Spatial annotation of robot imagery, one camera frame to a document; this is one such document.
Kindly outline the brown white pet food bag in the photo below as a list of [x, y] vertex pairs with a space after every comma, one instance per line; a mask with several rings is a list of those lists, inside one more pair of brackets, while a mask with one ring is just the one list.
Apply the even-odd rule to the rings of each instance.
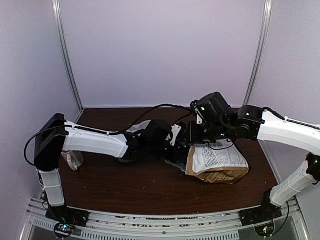
[[241, 151], [227, 140], [196, 144], [179, 156], [167, 157], [165, 162], [210, 184], [235, 184], [251, 169]]

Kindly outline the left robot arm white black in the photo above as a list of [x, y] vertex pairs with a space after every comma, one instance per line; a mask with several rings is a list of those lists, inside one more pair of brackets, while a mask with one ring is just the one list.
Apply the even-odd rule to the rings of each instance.
[[55, 114], [36, 136], [34, 149], [34, 165], [53, 215], [61, 222], [72, 218], [59, 171], [62, 152], [102, 154], [131, 163], [152, 154], [164, 154], [175, 144], [174, 131], [174, 126], [163, 120], [150, 120], [124, 132], [111, 132], [78, 125], [65, 120], [61, 113]]

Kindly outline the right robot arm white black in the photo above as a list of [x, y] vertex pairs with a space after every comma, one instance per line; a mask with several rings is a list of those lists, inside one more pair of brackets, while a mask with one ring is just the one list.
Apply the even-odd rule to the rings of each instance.
[[211, 144], [218, 140], [270, 141], [308, 152], [301, 166], [283, 183], [266, 192], [256, 210], [268, 220], [290, 198], [320, 181], [320, 127], [284, 117], [269, 107], [244, 105], [234, 111], [219, 92], [194, 100], [190, 109], [196, 120], [188, 123], [187, 142]]

